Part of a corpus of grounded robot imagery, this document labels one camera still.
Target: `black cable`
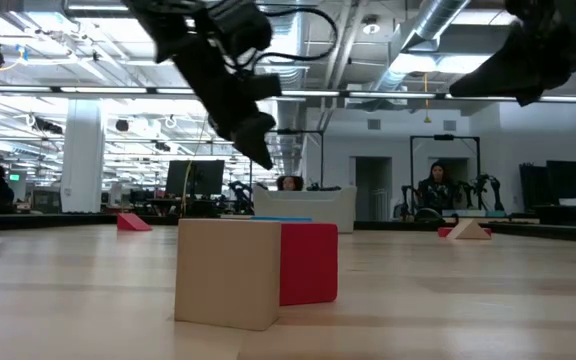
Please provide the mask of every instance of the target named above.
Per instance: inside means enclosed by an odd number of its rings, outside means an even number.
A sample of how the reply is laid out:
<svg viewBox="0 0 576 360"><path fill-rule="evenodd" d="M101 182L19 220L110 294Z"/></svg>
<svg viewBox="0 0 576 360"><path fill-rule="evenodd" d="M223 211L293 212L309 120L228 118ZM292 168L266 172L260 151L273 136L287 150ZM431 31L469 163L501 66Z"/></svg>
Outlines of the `black cable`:
<svg viewBox="0 0 576 360"><path fill-rule="evenodd" d="M285 15L290 15L290 14L295 14L295 13L300 13L300 12L320 16L324 20L326 20L326 22L328 24L330 24L330 26L332 27L333 38L334 38L333 43L330 46L330 48L328 48L323 53L321 53L319 55L315 55L315 56L300 56L300 55L292 55L292 54L284 54L284 53L276 53L276 52L264 53L264 54L261 54L259 57L257 57L255 59L255 61L253 61L253 63L252 63L253 69L257 66L257 63L259 63L259 61L261 61L262 59L267 58L267 57L280 57L280 58L290 59L290 60L295 60L295 61L314 61L314 60L323 59L333 52L333 50L335 49L335 46L337 45L337 42L339 42L339 30L337 29L337 25L335 24L335 21L330 16L328 16L328 14L326 14L325 12L318 10L318 9L311 9L311 8L296 8L296 9L290 9L290 10L278 11L278 12L272 12L272 13L264 12L263 14L266 15L267 17L279 17L279 16L285 16Z"/></svg>

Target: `wooden block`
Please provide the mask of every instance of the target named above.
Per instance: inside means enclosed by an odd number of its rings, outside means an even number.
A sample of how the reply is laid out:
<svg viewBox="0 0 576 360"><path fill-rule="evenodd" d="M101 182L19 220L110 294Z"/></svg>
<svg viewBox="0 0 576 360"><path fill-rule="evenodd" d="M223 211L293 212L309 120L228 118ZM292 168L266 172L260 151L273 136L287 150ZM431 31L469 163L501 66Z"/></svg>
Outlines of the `wooden block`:
<svg viewBox="0 0 576 360"><path fill-rule="evenodd" d="M459 224L446 236L448 239L490 240L491 236L479 226L477 221L468 219Z"/></svg>
<svg viewBox="0 0 576 360"><path fill-rule="evenodd" d="M175 320L265 330L279 312L281 224L179 221Z"/></svg>

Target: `light wood surface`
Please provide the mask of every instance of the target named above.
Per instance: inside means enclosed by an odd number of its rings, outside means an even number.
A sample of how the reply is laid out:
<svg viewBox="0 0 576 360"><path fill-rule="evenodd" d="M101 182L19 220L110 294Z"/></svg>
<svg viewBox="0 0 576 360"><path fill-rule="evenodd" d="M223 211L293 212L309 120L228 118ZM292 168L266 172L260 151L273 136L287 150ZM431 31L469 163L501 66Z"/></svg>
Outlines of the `light wood surface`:
<svg viewBox="0 0 576 360"><path fill-rule="evenodd" d="M175 227L0 233L0 360L576 360L576 243L340 237L332 304L173 321Z"/></svg>

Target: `exposed ceiling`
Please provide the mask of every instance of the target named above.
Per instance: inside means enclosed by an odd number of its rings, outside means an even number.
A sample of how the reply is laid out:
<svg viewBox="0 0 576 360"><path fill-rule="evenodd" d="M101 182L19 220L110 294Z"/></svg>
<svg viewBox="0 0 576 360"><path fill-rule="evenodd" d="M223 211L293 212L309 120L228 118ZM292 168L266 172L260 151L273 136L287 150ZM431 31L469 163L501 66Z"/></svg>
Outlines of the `exposed ceiling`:
<svg viewBox="0 0 576 360"><path fill-rule="evenodd" d="M310 63L262 63L261 68L279 72L284 89L368 89L390 67L403 74L399 91L445 92L463 73L476 68L501 46L507 25L513 21L512 16L501 10L501 0L471 1L443 32L434 52L412 48L397 57L393 54L396 30L404 28L402 24L415 21L420 3L418 0L266 2L264 6L269 8L278 4L316 6L335 19L343 36L330 59ZM374 16L370 24L379 28L375 33L363 31L367 25L364 19L370 15ZM315 55L332 46L330 27L322 19L293 16L273 19L273 24L275 37L270 51ZM70 0L65 4L54 0L0 1L0 44L6 61L0 70L0 85L186 86L171 63L153 63L152 41L118 0ZM424 67L428 59L432 59L432 66ZM424 70L425 75L415 72ZM558 89L558 93L576 95L576 75ZM14 167L32 165L48 169L33 178L38 183L57 180L63 139L53 136L50 141L42 140L46 136L28 126L29 114L65 128L67 101L49 95L0 94L0 137L10 138L0 141L0 158ZM107 137L110 139L106 146L107 183L117 179L149 186L163 182L165 177L158 175L155 179L155 173L165 174L168 160L182 159L195 152L199 156L221 156L228 160L228 172L232 175L226 180L248 181L249 162L230 145L193 144L199 140L218 140L209 126L202 133L206 113L196 100L131 99L126 95L123 99L104 99L103 102L108 112ZM307 126L305 108L320 108L321 102L297 98L267 100L260 106L278 117L279 127L304 129ZM346 110L348 104L336 106L336 117L340 117L339 112L358 111ZM432 108L458 109L466 114L476 106L481 104L432 103ZM414 112L424 107L423 101L408 101L397 104L394 109ZM115 129L119 119L130 121L129 132ZM171 151L157 150L153 142L139 139L158 139L170 145ZM295 171L301 140L299 136L269 135L267 141L277 166L270 172L255 166L254 180L271 181L279 174ZM46 178L44 175L50 171L52 175Z"/></svg>

